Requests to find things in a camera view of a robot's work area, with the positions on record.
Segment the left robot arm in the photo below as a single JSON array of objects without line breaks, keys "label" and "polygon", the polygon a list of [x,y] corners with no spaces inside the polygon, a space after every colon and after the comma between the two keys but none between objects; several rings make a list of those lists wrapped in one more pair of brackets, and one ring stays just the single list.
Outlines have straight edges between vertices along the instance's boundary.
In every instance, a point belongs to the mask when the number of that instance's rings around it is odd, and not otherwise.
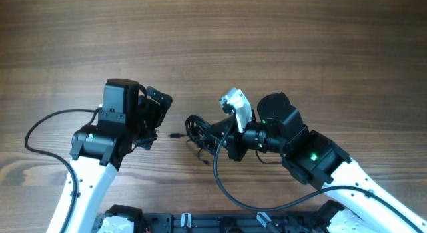
[{"label": "left robot arm", "polygon": [[73,170],[48,232],[90,232],[102,200],[133,147],[149,150],[173,102],[172,96],[129,79],[108,79],[96,124],[71,140]]}]

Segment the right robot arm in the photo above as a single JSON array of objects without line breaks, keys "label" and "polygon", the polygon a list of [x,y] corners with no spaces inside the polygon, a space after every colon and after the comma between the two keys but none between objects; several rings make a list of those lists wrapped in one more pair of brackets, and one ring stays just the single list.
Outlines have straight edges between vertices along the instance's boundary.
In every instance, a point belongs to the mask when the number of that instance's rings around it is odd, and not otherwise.
[{"label": "right robot arm", "polygon": [[240,161],[248,150],[277,153],[281,165],[299,183],[330,200],[314,215],[314,232],[425,232],[426,220],[413,213],[367,175],[337,143],[309,130],[284,93],[260,100],[253,110],[241,90],[233,88],[219,104],[228,118],[208,132],[217,148]]}]

